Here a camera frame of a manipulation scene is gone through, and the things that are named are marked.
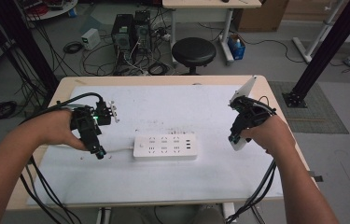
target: gray floor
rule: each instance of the gray floor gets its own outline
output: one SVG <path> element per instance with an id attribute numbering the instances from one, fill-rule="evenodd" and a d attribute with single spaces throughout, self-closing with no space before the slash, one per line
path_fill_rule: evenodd
<path id="1" fill-rule="evenodd" d="M 70 19 L 65 15 L 44 21 L 47 33 L 52 45 L 58 52 L 70 41 L 79 41 L 79 37 L 85 32 L 88 25 L 96 25 L 99 29 L 110 27 L 110 24 L 99 22 L 99 17 L 91 18 L 90 14 L 94 9 L 102 7 L 107 11 L 113 6 L 107 4 L 95 4 L 94 7 L 81 5 L 78 16 Z M 222 27 L 222 23 L 204 23 L 212 27 Z M 241 34 L 249 42 L 261 40 L 277 40 L 284 43 L 288 48 L 288 57 L 295 61 L 302 61 L 300 54 L 291 42 L 293 36 L 299 37 L 306 45 L 312 40 L 319 30 L 320 24 L 316 22 L 294 22 L 283 21 L 279 30 L 275 33 L 254 33 Z M 197 23 L 180 23 L 177 26 L 177 38 L 186 36 L 200 36 L 212 39 L 217 30 L 202 28 Z M 50 62 L 50 53 L 47 44 L 41 36 L 33 30 L 35 39 Z M 217 51 L 215 60 L 206 67 L 198 68 L 198 72 L 204 75 L 264 75 L 270 81 L 298 81 L 306 68 L 306 63 L 294 63 L 285 57 L 285 48 L 274 42 L 265 42 L 258 45 L 246 45 L 245 56 L 230 66 L 224 63 L 224 56 L 221 50 Z M 161 47 L 162 60 L 170 63 L 170 51 L 168 45 Z M 350 55 L 350 44 L 345 43 L 331 61 L 339 64 L 342 59 Z M 65 61 L 74 70 L 79 72 L 80 53 L 67 55 Z M 105 49 L 97 53 L 94 63 L 107 63 L 113 59 L 113 50 Z M 336 110 L 349 134 L 318 134 L 318 133 L 295 133 L 296 139 L 311 169 L 318 175 L 322 175 L 324 182 L 319 183 L 324 195 L 329 200 L 334 212 L 341 223 L 350 223 L 350 71 L 346 66 L 332 66 L 324 70 L 318 83 Z M 179 65 L 175 75 L 184 72 L 186 69 Z M 64 72 L 57 72 L 62 77 Z M 16 93 L 21 87 L 21 81 L 15 70 L 6 58 L 0 59 L 0 102 L 15 100 L 20 102 L 22 96 Z M 21 118 L 0 120 L 0 140 L 3 136 L 18 125 Z M 259 210 L 267 223 L 285 223 L 283 202 L 263 202 L 259 204 Z M 97 209 L 89 208 L 76 210 L 83 223 L 96 222 Z M 257 223 L 250 212 L 242 215 L 238 221 L 243 223 Z M 16 211 L 6 212 L 3 223 L 49 223 L 49 218 L 41 211 Z M 172 218 L 164 223 L 176 223 Z"/>

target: white desk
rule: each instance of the white desk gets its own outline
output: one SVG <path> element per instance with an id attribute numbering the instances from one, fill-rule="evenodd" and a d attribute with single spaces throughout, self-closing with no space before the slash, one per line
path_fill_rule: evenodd
<path id="1" fill-rule="evenodd" d="M 255 8 L 261 7 L 259 0 L 230 0 L 224 3 L 221 0 L 162 0 L 164 7 L 173 9 L 172 15 L 172 33 L 171 33 L 171 47 L 175 44 L 175 24 L 177 8 L 227 8 L 227 16 L 225 18 L 225 26 L 223 35 L 220 36 L 220 45 L 224 50 L 227 59 L 227 64 L 234 62 L 230 49 L 228 47 L 228 32 L 230 30 L 232 12 L 234 8 Z"/>
<path id="2" fill-rule="evenodd" d="M 74 90 L 78 92 L 82 91 L 82 88 L 77 89 L 77 87 L 88 88 L 88 86 L 105 86 L 106 88 L 108 88 L 108 86 L 124 86 L 124 88 L 121 88 L 122 91 L 127 91 L 130 89 L 129 87 L 135 86 L 138 88 L 141 86 L 154 86 L 171 89 L 174 85 L 190 86 L 193 83 L 201 83 L 203 86 L 196 86 L 195 89 L 200 90 L 196 91 L 199 94 L 199 98 L 205 97 L 205 99 L 213 100 L 216 97 L 222 97 L 225 100 L 222 102 L 214 102 L 212 106 L 207 106 L 209 107 L 208 114 L 214 115 L 212 119 L 206 119 L 206 115 L 202 115 L 199 118 L 187 118 L 190 109 L 183 112 L 176 110 L 178 113 L 183 113 L 181 119 L 175 119 L 176 116 L 172 116 L 173 122 L 169 125 L 173 127 L 172 132 L 192 131 L 195 130 L 194 128 L 200 130 L 206 127 L 211 130 L 211 132 L 204 133 L 205 137 L 197 134 L 200 140 L 210 137 L 211 141 L 209 144 L 200 141 L 200 153 L 198 159 L 195 161 L 139 162 L 133 159 L 130 150 L 111 153 L 111 159 L 106 158 L 102 161 L 98 161 L 95 156 L 91 155 L 89 152 L 81 152 L 66 148 L 53 148 L 46 152 L 44 147 L 36 152 L 35 159 L 37 163 L 39 163 L 44 153 L 47 157 L 54 158 L 52 160 L 47 160 L 49 167 L 52 166 L 52 168 L 57 169 L 55 172 L 59 172 L 58 175 L 53 175 L 53 179 L 47 176 L 47 172 L 45 168 L 43 169 L 43 166 L 41 166 L 41 168 L 44 175 L 48 178 L 48 182 L 52 185 L 54 191 L 63 203 L 70 206 L 225 203 L 244 201 L 245 198 L 250 196 L 256 189 L 266 167 L 268 167 L 271 161 L 270 156 L 266 155 L 262 149 L 253 144 L 249 144 L 250 147 L 245 148 L 245 150 L 235 152 L 227 141 L 231 123 L 234 119 L 232 116 L 236 115 L 236 113 L 231 111 L 228 107 L 228 101 L 238 86 L 240 87 L 250 78 L 251 76 L 66 77 L 61 81 L 58 90 L 55 92 L 51 101 L 52 105 L 54 105 L 54 102 L 57 100 L 65 101 L 69 99 Z M 222 85 L 228 85 L 228 88 L 220 87 L 222 91 L 206 93 L 204 88 L 208 88 L 207 85 L 221 85 L 221 87 Z M 112 90 L 118 91 L 118 93 L 112 92 L 112 95 L 107 96 L 102 92 L 101 88 L 96 89 L 98 93 L 108 97 L 106 100 L 115 100 L 119 109 L 118 114 L 120 122 L 106 126 L 102 129 L 104 134 L 100 135 L 101 143 L 107 150 L 116 149 L 121 146 L 127 147 L 132 142 L 132 139 L 120 137 L 118 132 L 123 131 L 127 123 L 134 123 L 136 120 L 141 120 L 142 117 L 149 119 L 145 120 L 145 126 L 141 127 L 139 131 L 146 131 L 147 127 L 151 127 L 151 132 L 155 132 L 157 130 L 156 127 L 167 128 L 167 126 L 165 127 L 163 124 L 160 124 L 160 120 L 164 119 L 163 114 L 160 113 L 159 115 L 157 113 L 155 117 L 146 117 L 146 114 L 143 114 L 146 110 L 142 109 L 140 105 L 151 105 L 154 103 L 154 101 L 149 101 L 148 99 L 143 101 L 143 98 L 145 98 L 143 94 L 146 95 L 149 92 L 148 88 L 145 89 L 143 94 L 139 92 L 139 94 L 129 97 L 127 101 L 116 100 L 118 96 L 123 94 L 118 87 Z M 177 92 L 176 96 L 180 97 L 182 93 L 184 98 L 184 92 Z M 270 105 L 277 108 L 277 114 L 282 118 L 284 117 L 264 77 L 258 78 L 251 94 L 256 99 L 263 95 L 267 96 L 270 99 Z M 86 100 L 88 102 L 95 102 L 93 97 Z M 221 113 L 218 113 L 219 108 L 225 110 L 225 115 L 219 115 L 219 113 Z M 127 116 L 130 110 L 138 111 L 140 116 Z M 222 120 L 222 117 L 228 117 L 224 119 L 227 123 L 222 126 L 223 130 L 218 130 L 215 127 L 221 125 L 219 121 Z M 188 120 L 190 124 L 194 124 L 194 127 L 175 126 L 178 120 L 183 119 Z M 162 171 L 168 168 L 174 169 L 177 173 L 164 175 Z M 246 170 L 248 169 L 252 170 L 251 172 L 255 172 L 253 171 L 254 168 L 260 168 L 259 171 L 256 171 L 257 173 L 254 173 L 257 174 L 258 177 L 253 176 Z M 193 176 L 194 179 L 201 180 L 201 182 L 195 182 L 192 179 L 187 182 L 187 178 L 190 176 Z M 221 183 L 206 185 L 206 181 Z M 273 189 L 270 195 L 268 195 L 269 198 L 281 198 L 280 185 L 277 183 L 277 181 L 280 181 L 279 175 L 275 178 L 275 181 Z M 49 203 L 49 200 L 44 194 L 39 194 L 39 196 L 42 198 L 43 202 Z M 26 203 L 27 199 L 27 193 L 23 186 L 18 183 L 11 196 L 7 209 L 29 209 L 34 207 Z"/>

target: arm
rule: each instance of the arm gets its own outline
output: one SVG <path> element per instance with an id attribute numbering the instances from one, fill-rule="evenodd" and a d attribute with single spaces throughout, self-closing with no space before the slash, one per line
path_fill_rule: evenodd
<path id="1" fill-rule="evenodd" d="M 67 144 L 84 149 L 70 131 L 71 111 L 41 115 L 18 126 L 0 143 L 0 220 L 17 180 L 36 148 L 44 144 Z"/>
<path id="2" fill-rule="evenodd" d="M 308 175 L 288 126 L 272 116 L 258 127 L 243 130 L 271 154 L 282 178 L 287 223 L 338 223 L 326 199 Z"/>

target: electrical outlet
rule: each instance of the electrical outlet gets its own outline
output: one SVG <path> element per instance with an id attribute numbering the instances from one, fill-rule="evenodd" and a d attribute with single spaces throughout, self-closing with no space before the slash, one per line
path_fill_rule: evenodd
<path id="1" fill-rule="evenodd" d="M 195 160 L 197 153 L 193 133 L 138 135 L 134 139 L 137 160 Z"/>

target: cardboard box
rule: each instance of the cardboard box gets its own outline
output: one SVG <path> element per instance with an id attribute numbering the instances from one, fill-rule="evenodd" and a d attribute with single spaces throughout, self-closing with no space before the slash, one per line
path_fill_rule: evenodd
<path id="1" fill-rule="evenodd" d="M 258 8 L 237 9 L 233 23 L 240 32 L 274 32 L 279 28 L 289 0 L 267 0 Z"/>
<path id="2" fill-rule="evenodd" d="M 241 41 L 240 48 L 236 47 L 237 39 Z M 244 58 L 246 46 L 245 42 L 239 35 L 230 35 L 230 37 L 228 38 L 228 47 L 230 48 L 234 60 L 241 60 Z"/>

